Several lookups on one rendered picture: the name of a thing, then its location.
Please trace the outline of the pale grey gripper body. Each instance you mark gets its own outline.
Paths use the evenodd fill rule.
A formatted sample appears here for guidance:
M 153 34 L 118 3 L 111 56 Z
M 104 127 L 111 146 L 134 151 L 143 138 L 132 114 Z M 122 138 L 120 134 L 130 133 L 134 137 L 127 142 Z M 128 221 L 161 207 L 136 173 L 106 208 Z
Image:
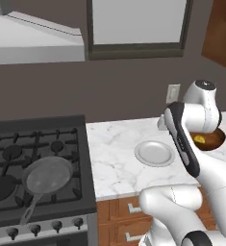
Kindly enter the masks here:
M 168 128 L 165 125 L 165 121 L 164 121 L 164 115 L 162 114 L 158 120 L 158 129 L 160 131 L 167 131 Z

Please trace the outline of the white round plate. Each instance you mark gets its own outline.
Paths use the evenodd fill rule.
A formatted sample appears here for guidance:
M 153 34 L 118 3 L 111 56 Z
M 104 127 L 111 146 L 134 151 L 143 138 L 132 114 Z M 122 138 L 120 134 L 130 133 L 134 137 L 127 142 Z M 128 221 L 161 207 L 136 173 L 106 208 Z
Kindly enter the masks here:
M 138 144 L 135 148 L 135 156 L 141 163 L 151 167 L 165 167 L 175 160 L 172 148 L 155 140 L 147 140 Z

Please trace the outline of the brown wooden bowl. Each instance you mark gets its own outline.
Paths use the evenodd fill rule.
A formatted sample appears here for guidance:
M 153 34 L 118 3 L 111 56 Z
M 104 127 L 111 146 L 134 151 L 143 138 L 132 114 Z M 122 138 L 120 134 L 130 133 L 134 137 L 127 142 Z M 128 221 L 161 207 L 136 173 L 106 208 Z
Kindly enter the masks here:
M 209 134 L 205 134 L 205 133 L 190 133 L 191 138 L 195 144 L 195 146 L 197 148 L 199 148 L 202 151 L 211 151 L 214 149 L 217 149 L 218 147 L 220 147 L 225 139 L 226 139 L 226 135 L 225 133 L 217 128 L 213 133 L 209 133 Z M 205 143 L 200 143 L 200 142 L 195 142 L 194 141 L 194 137 L 196 135 L 201 135 L 205 138 Z

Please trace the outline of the brown wooden drawer front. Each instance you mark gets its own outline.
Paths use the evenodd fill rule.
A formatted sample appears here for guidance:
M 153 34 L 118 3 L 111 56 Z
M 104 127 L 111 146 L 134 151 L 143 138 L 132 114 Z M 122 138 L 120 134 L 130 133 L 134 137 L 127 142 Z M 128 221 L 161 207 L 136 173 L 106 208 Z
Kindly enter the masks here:
M 110 246 L 138 246 L 139 241 L 127 242 L 125 233 L 130 235 L 145 235 L 151 226 L 151 219 L 139 218 L 120 221 L 110 231 Z
M 202 193 L 203 197 L 203 204 L 201 208 L 196 212 L 201 220 L 212 220 L 213 221 L 213 214 L 210 208 L 209 202 L 205 195 L 205 190 L 199 186 L 199 190 Z M 110 218 L 139 218 L 139 217 L 146 217 L 142 211 L 137 212 L 129 212 L 128 205 L 131 204 L 133 208 L 138 208 L 138 196 L 120 198 L 116 200 L 110 201 Z

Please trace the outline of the dark framed window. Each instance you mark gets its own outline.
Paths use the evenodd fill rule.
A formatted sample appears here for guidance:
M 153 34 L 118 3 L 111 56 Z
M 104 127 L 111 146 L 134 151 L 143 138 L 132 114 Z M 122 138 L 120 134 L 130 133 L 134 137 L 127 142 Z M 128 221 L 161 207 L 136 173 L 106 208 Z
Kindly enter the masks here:
M 93 61 L 184 55 L 193 0 L 87 0 Z

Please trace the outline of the grey frying pan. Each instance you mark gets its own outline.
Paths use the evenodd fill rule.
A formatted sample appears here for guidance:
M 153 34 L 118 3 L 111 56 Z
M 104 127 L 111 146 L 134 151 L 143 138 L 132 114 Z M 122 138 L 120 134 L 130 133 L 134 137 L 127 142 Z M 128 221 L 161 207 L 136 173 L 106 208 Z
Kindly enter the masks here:
M 38 201 L 46 194 L 55 194 L 63 189 L 73 175 L 71 163 L 61 157 L 45 157 L 34 161 L 22 174 L 25 190 L 33 196 L 31 205 L 25 210 L 20 225 L 26 225 Z

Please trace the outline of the dark hob knob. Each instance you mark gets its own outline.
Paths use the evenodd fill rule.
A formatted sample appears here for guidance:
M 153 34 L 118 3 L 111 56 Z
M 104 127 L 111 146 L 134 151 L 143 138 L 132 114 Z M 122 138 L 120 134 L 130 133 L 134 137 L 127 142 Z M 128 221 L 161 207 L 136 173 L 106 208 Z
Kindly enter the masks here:
M 41 231 L 41 226 L 38 224 L 33 224 L 29 227 L 29 229 L 34 234 L 34 236 L 37 236 L 38 233 Z
M 57 233 L 59 233 L 60 229 L 63 227 L 63 223 L 61 221 L 56 220 L 51 223 L 51 226 Z
M 81 227 L 84 225 L 84 220 L 82 218 L 75 218 L 72 220 L 72 222 L 73 225 L 78 229 L 81 229 Z
M 15 240 L 15 238 L 18 236 L 18 229 L 17 228 L 8 228 L 7 234 L 11 238 L 11 240 Z

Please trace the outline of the black gas hob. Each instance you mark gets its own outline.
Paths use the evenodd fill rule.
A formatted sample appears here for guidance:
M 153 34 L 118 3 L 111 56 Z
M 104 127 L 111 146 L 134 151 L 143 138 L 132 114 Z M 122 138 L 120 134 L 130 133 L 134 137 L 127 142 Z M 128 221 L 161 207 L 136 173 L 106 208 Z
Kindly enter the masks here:
M 0 246 L 98 246 L 82 115 L 0 122 Z

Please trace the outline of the grey range hood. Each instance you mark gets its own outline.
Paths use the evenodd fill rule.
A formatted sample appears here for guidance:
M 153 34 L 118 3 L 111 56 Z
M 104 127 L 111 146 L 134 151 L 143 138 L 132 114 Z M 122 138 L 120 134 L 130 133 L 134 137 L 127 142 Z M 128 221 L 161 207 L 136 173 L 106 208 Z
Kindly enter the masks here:
M 79 28 L 22 12 L 0 15 L 0 64 L 83 62 L 85 58 Z

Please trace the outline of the white wall socket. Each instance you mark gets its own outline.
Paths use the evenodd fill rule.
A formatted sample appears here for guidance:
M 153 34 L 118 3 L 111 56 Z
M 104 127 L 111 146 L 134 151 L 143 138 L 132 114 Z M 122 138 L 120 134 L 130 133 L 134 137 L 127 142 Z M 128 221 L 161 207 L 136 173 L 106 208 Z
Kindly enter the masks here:
M 180 84 L 178 85 L 169 85 L 167 88 L 166 94 L 166 103 L 171 104 L 178 100 L 179 92 L 180 92 Z

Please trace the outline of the brown wooden wall cupboard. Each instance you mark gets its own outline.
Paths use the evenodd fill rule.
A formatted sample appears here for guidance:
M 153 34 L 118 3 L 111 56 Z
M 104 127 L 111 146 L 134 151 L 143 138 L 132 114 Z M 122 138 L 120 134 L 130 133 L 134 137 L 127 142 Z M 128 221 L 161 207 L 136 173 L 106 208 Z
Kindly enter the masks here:
M 226 67 L 226 0 L 213 0 L 202 55 Z

